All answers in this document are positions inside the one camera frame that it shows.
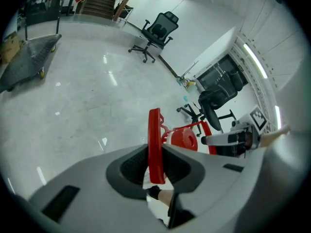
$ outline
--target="ceiling light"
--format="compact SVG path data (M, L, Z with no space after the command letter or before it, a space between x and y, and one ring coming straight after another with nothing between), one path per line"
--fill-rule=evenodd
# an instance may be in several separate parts
M253 53L253 51L249 48L249 46L248 46L246 43L244 44L244 48L248 51L249 55L250 55L250 56L253 58L253 60L255 61L255 63L256 63L256 65L258 66L258 68L259 68L261 74L263 75L263 78L264 78L264 79L267 79L268 76L267 76L265 70L263 69L263 67L262 67L262 65L261 65L261 63L260 63L260 61L257 59L256 55Z
M280 108L276 106L276 120L277 120L277 129L279 130L282 128L281 124L281 113L280 113Z

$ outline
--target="white floor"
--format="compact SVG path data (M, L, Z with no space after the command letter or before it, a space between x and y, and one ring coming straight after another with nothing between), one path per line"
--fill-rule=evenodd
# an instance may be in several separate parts
M29 36L53 30L34 25ZM60 33L45 79L0 94L1 173L26 199L84 158L146 143L150 109L159 107L169 128L190 123L176 108L184 96L197 100L160 60L144 64L141 53L128 53L136 36L74 22L61 23Z

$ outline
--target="cardboard box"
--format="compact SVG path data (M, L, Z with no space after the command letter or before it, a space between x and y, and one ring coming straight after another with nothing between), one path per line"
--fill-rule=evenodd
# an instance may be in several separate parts
M9 63L15 54L19 51L19 42L17 32L9 34L2 42L0 47L0 55L4 64Z

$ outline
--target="ceiling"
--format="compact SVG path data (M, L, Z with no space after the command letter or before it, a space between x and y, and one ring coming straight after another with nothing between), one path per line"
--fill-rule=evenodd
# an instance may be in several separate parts
M276 0L210 0L244 18L238 38L230 55L244 67L253 65L244 51L247 42L264 66L268 79L264 80L256 68L249 72L253 79L252 87L261 104L265 105L265 114L275 122L275 93L296 72L300 62L308 54L306 41L299 25L290 11Z

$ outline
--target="chair armrest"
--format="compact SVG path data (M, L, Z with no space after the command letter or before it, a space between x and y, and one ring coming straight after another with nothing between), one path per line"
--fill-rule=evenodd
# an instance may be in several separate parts
M170 40L173 40L173 38L172 38L172 37L169 37L169 39L165 42L164 46L166 46L166 44L168 44L168 42L169 42Z
M148 21L148 20L145 20L145 21L146 21L146 23L145 23L144 27L142 28L142 30L144 30L146 28L147 24L150 23L150 21Z

